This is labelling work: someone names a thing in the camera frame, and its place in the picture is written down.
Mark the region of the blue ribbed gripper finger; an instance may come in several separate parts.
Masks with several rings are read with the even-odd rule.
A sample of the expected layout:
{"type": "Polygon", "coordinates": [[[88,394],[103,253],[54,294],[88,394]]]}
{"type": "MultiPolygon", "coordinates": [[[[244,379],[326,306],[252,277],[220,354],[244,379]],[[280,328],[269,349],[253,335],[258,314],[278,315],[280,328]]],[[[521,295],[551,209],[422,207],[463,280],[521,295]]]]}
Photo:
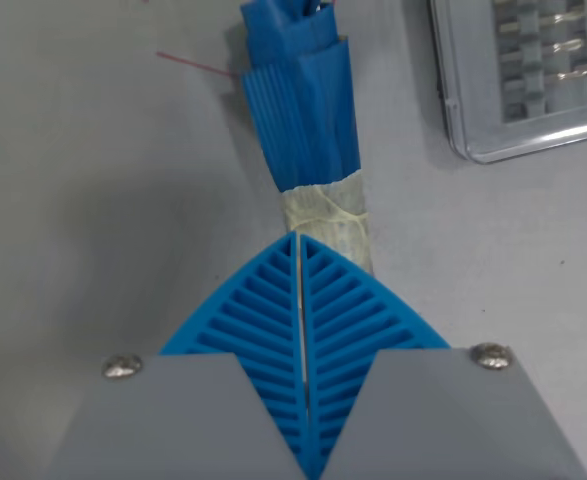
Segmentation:
{"type": "Polygon", "coordinates": [[[51,479],[302,479],[308,427],[296,239],[265,249],[154,356],[118,353],[51,479]]]}
{"type": "Polygon", "coordinates": [[[454,348],[327,246],[300,243],[315,479],[584,479],[513,350],[454,348]]]}

